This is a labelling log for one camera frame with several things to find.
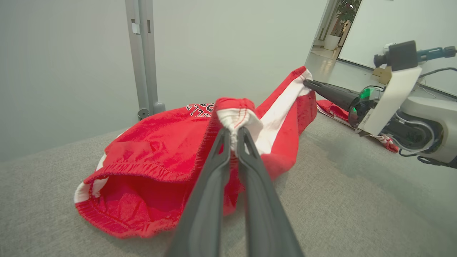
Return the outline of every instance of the red cloth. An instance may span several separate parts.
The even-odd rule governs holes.
[[[155,114],[105,148],[96,171],[74,196],[79,213],[116,237],[150,237],[173,229],[183,212],[219,130],[247,127],[275,179],[296,161],[298,136],[316,116],[306,68],[293,71],[257,108],[248,99],[220,98]],[[236,137],[231,147],[235,149]],[[235,211],[243,186],[233,155],[224,192],[224,215]]]

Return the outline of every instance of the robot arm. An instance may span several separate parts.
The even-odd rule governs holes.
[[[386,87],[368,86],[357,93],[312,80],[304,85],[348,111],[349,123],[360,136],[386,134],[423,163],[457,168],[457,102],[411,96],[418,78],[434,73],[420,75],[420,61],[455,55],[455,47],[416,51],[410,41],[375,56],[377,67],[392,67]]]

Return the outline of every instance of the red fabric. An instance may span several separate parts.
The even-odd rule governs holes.
[[[330,102],[329,100],[319,100],[317,101],[317,105],[321,107],[326,113],[333,114],[334,116],[349,122],[349,112],[341,109],[336,104]]]
[[[116,237],[150,237],[173,229],[222,128],[217,110],[247,108],[261,118],[284,89],[306,71],[293,71],[258,108],[248,99],[220,98],[215,104],[196,104],[148,117],[105,148],[103,167],[84,184],[89,199],[76,203],[79,213],[102,231]],[[316,116],[314,91],[296,98],[279,130],[270,154],[262,160],[275,179],[296,161],[298,136]],[[95,180],[108,178],[98,195]],[[230,180],[224,192],[224,215],[235,211],[238,194],[237,160],[232,156]]]

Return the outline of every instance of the gray carpet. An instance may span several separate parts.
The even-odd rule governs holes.
[[[0,168],[0,256],[162,256],[171,233],[119,240],[82,219],[73,193],[121,131]],[[359,138],[318,114],[297,164],[275,182],[308,257],[457,256],[457,172]],[[222,255],[246,256],[243,204],[224,218]]]

